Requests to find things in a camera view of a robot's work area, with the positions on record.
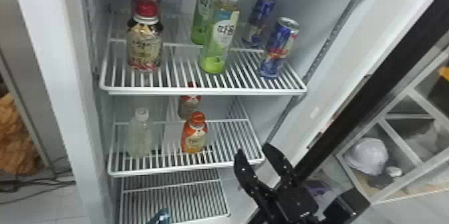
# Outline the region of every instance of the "wire shelf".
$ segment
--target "wire shelf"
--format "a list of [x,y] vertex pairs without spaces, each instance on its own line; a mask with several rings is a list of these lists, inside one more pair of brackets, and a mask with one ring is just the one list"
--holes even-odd
[[108,172],[112,177],[231,167],[234,165],[234,155],[240,148],[250,164],[260,164],[265,159],[253,125],[239,99],[233,102],[226,119],[206,121],[206,147],[197,154],[182,152],[180,136],[183,121],[159,123],[158,126],[163,128],[157,130],[161,141],[154,143],[152,151],[143,158],[133,158],[126,151],[128,123],[114,123],[108,159]]
[[[164,16],[166,32],[162,65],[157,71],[141,73],[126,61],[126,22],[129,14],[116,13],[111,24],[100,76],[100,88],[112,95],[302,95],[306,85],[286,63],[281,76],[274,80],[261,78],[257,71],[262,49],[245,48],[237,28],[235,40],[222,74],[208,74],[198,64],[202,46],[190,41],[189,15]],[[188,82],[195,82],[188,87]]]
[[[144,187],[141,187],[142,181],[146,181]],[[229,215],[229,206],[214,169],[170,173],[164,177],[130,177],[122,181],[120,224],[145,224],[163,208],[170,209],[173,223]]]
[[155,72],[141,73],[128,66],[124,44],[111,43],[104,58],[100,87],[115,95],[301,95],[306,85],[289,64],[281,76],[266,80],[258,74],[260,53],[233,51],[223,74],[207,74],[197,62],[199,49],[164,47],[164,62]]
[[[114,98],[115,124],[126,124],[137,108],[147,108],[154,124],[182,124],[186,120],[178,115],[179,96],[116,96]],[[206,122],[248,121],[238,96],[203,97],[196,111],[206,115]]]

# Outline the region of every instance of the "floor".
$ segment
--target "floor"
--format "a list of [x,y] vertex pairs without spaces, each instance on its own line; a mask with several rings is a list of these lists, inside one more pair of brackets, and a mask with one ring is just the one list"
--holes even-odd
[[[321,168],[329,177],[325,182],[331,185],[333,190],[345,191],[352,188],[351,181],[334,157],[330,156]],[[373,204],[353,224],[447,224],[448,199],[449,191],[442,191],[389,203]]]
[[76,186],[57,189],[15,203],[1,204],[49,187],[22,188],[0,194],[1,224],[90,224]]

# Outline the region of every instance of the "juice bottle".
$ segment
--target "juice bottle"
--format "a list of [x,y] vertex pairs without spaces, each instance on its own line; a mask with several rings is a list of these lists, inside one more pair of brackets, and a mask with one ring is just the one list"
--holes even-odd
[[[188,87],[193,87],[193,82],[187,83]],[[201,101],[201,96],[181,96],[179,97],[178,116],[184,120],[190,119]]]
[[157,69],[162,61],[162,31],[155,1],[137,0],[128,21],[128,65],[141,72]]
[[182,151],[190,154],[200,152],[206,144],[206,135],[206,116],[202,112],[193,112],[192,117],[184,123],[182,129]]
[[196,0],[192,26],[192,41],[202,45],[206,37],[210,6],[216,0]]
[[238,0],[215,1],[210,10],[206,40],[201,51],[200,65],[208,73],[217,74],[225,69],[228,48],[239,21]]

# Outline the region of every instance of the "red bull can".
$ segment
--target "red bull can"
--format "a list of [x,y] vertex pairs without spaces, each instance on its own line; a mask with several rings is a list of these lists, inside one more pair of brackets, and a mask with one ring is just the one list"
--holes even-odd
[[242,41],[247,47],[259,47],[261,45],[267,27],[267,18],[274,8],[275,0],[256,1],[242,37]]
[[273,79],[279,77],[279,70],[289,55],[299,33],[299,24],[290,18],[280,17],[271,32],[265,49],[265,59],[259,68],[259,75]]

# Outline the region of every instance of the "tiled floor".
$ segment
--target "tiled floor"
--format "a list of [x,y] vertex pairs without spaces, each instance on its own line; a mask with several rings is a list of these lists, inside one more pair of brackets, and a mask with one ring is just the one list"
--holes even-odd
[[[49,187],[22,188],[18,193],[0,194],[0,202],[11,201]],[[89,224],[76,186],[0,205],[1,224]]]

